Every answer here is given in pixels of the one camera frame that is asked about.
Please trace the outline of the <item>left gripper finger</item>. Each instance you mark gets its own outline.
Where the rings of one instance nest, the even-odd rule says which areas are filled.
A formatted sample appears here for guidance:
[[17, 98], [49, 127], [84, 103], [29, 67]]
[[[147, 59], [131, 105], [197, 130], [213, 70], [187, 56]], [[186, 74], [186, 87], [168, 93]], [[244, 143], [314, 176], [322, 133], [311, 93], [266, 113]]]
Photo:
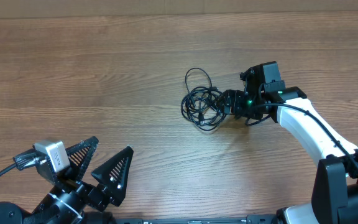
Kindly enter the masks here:
[[99, 139], [92, 136], [74, 146], [66, 148], [70, 167], [65, 171], [65, 177], [81, 181], [97, 149]]
[[116, 207], [119, 207], [126, 197], [133, 154], [133, 149], [126, 146], [91, 172], [91, 175], [98, 181], [98, 188], [108, 198], [109, 203]]

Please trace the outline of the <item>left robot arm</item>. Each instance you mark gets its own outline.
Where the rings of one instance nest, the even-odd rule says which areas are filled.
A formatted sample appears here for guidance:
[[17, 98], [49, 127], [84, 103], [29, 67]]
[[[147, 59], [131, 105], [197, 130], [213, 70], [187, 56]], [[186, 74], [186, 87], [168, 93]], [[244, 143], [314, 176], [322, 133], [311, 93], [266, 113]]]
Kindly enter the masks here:
[[93, 170], [91, 175], [98, 184], [91, 185], [83, 176], [98, 144], [94, 136], [71, 147], [46, 139], [14, 156], [13, 164], [0, 171], [0, 176], [12, 169], [35, 167], [53, 187], [32, 212], [0, 202], [0, 223], [115, 223], [106, 209], [120, 206], [126, 197], [134, 151], [127, 146]]

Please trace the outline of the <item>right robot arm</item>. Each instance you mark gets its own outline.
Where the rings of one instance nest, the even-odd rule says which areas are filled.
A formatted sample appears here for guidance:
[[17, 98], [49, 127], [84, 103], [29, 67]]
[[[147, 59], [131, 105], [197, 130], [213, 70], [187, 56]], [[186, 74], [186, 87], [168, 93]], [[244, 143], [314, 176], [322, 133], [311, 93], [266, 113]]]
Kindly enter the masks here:
[[240, 74], [243, 90], [216, 100], [221, 114], [262, 121], [271, 118], [303, 146], [317, 166], [311, 200], [277, 210], [269, 223], [358, 223], [358, 147], [336, 132], [297, 86], [287, 87], [277, 62]]

